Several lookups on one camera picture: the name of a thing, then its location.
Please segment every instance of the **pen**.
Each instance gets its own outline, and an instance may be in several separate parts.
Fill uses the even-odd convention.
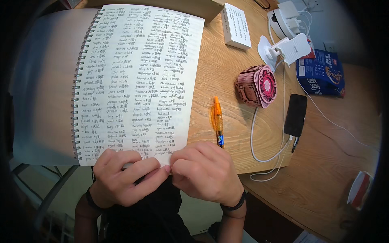
[[[214,129],[216,130],[217,145],[224,149],[223,116],[221,113],[221,106],[217,96],[215,96],[215,103],[211,108],[211,116]]]
[[[297,144],[298,144],[299,139],[300,139],[300,137],[296,138],[296,140],[294,141],[293,148],[292,148],[292,153],[294,153],[294,150],[295,150],[296,147],[297,147]]]

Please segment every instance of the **blue package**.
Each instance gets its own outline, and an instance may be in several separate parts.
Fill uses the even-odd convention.
[[[334,95],[343,98],[343,67],[336,53],[315,50],[316,58],[296,62],[297,79],[309,94]]]

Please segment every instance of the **white phone holder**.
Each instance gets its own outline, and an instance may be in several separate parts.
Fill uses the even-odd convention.
[[[292,64],[297,59],[308,55],[311,52],[311,47],[308,44],[307,37],[300,33],[295,38],[283,38],[274,45],[271,45],[265,36],[261,36],[258,44],[258,53],[262,60],[270,66],[272,71],[275,71],[275,63],[277,57],[281,55],[284,62]]]

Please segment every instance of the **wrist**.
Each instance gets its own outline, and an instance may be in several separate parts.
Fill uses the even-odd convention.
[[[241,184],[240,187],[239,187],[239,190],[237,190],[237,192],[235,192],[233,194],[233,196],[230,197],[227,201],[222,202],[221,204],[223,204],[226,207],[234,207],[234,206],[236,206],[239,203],[239,201],[240,201],[240,199],[242,197],[243,191],[244,191],[244,188],[243,188],[243,186]]]
[[[104,195],[104,192],[100,189],[99,184],[99,181],[95,181],[89,188],[93,202],[100,208],[112,207],[115,203],[107,199],[107,197]]]
[[[75,207],[75,215],[76,217],[81,216],[88,219],[97,219],[101,215],[101,212],[95,210],[88,204],[86,195],[84,194]]]
[[[243,202],[243,205],[237,210],[228,211],[223,210],[223,215],[234,218],[234,219],[243,219],[246,217],[246,200]]]

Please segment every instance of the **pen clip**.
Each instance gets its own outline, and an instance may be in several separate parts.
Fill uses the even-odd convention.
[[[216,131],[215,106],[211,106],[211,120],[212,120],[212,127]]]

